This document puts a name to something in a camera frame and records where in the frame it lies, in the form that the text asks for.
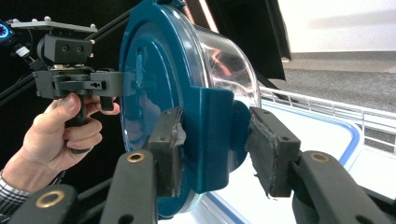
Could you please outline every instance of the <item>blue lid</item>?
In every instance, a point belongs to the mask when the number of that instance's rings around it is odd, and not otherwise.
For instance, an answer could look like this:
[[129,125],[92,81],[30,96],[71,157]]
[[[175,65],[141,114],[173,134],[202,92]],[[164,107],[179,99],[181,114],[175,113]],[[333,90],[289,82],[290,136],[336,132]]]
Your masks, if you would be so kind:
[[161,217],[190,207],[197,194],[227,186],[229,173],[247,155],[248,108],[235,102],[231,91],[203,87],[207,69],[193,36],[192,25],[176,8],[143,0],[132,10],[121,43],[126,150],[141,148],[162,111],[174,106],[183,111],[181,193],[158,199]]

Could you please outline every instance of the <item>metal screw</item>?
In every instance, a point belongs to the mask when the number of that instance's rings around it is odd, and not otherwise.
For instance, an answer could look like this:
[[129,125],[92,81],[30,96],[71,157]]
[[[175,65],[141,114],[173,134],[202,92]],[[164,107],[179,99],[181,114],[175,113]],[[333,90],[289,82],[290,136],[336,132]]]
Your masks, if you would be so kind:
[[67,45],[63,45],[63,46],[62,46],[62,51],[63,51],[63,52],[69,51],[69,47],[68,47]]

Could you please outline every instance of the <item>plaid shirt cuff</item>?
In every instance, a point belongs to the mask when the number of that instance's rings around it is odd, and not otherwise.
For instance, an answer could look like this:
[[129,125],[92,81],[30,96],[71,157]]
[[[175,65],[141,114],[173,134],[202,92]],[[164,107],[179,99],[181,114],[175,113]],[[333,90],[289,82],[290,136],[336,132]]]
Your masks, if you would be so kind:
[[7,184],[0,172],[0,223],[9,220],[11,215],[27,200],[32,194],[19,189],[14,189]]

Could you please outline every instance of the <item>white wall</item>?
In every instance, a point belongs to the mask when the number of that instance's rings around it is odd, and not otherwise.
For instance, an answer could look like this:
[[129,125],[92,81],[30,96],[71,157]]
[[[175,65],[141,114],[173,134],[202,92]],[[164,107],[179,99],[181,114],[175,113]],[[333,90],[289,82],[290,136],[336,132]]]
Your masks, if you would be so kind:
[[396,50],[396,0],[278,3],[292,53]]

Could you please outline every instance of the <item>hand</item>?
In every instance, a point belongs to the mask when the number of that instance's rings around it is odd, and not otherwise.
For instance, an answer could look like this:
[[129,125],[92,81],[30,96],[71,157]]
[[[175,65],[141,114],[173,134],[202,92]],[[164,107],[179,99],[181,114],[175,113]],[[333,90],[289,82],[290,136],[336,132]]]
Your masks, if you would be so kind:
[[70,93],[65,99],[55,100],[43,114],[38,115],[26,133],[22,148],[9,160],[2,177],[12,187],[35,192],[46,187],[62,170],[66,170],[87,153],[73,154],[70,148],[93,148],[102,140],[99,133],[102,124],[90,115],[101,111],[116,115],[120,106],[113,111],[103,111],[99,97],[86,96],[86,125],[65,128],[64,123],[73,118],[81,107],[78,96]]

